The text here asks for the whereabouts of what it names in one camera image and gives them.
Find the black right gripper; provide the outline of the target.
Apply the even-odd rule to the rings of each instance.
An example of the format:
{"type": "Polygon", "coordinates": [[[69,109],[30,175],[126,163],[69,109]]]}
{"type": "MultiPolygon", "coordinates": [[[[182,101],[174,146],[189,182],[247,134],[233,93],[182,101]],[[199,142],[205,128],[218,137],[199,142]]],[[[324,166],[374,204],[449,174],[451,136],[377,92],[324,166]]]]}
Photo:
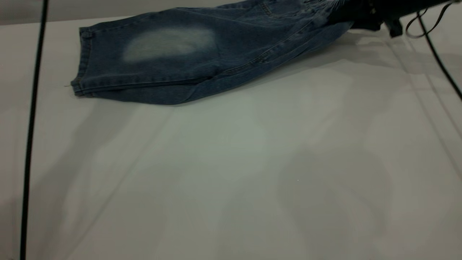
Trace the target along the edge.
{"type": "Polygon", "coordinates": [[[328,17],[328,25],[342,22],[353,22],[353,29],[375,29],[376,19],[373,14],[373,7],[376,15],[386,24],[391,38],[402,36],[403,33],[410,38],[422,38],[428,36],[436,28],[444,15],[444,12],[452,4],[451,0],[373,0],[373,2],[342,2],[337,4],[328,17]],[[413,20],[408,23],[406,29],[400,22],[400,18],[415,13],[415,20],[421,20],[422,14],[431,7],[444,4],[438,20],[430,29],[422,29],[423,34],[409,34],[409,27],[413,20]]]}

